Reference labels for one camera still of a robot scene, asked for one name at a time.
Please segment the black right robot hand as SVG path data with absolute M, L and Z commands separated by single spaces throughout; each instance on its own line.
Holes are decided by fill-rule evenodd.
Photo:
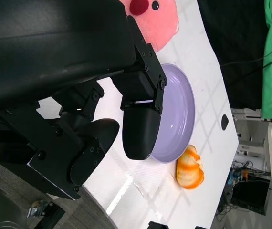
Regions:
M 169 229 L 167 225 L 160 224 L 157 222 L 150 221 L 147 229 Z

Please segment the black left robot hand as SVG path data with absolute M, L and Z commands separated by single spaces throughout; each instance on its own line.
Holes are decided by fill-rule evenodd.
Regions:
M 118 0 L 0 0 L 0 164 L 77 200 L 122 132 L 154 148 L 167 78 Z

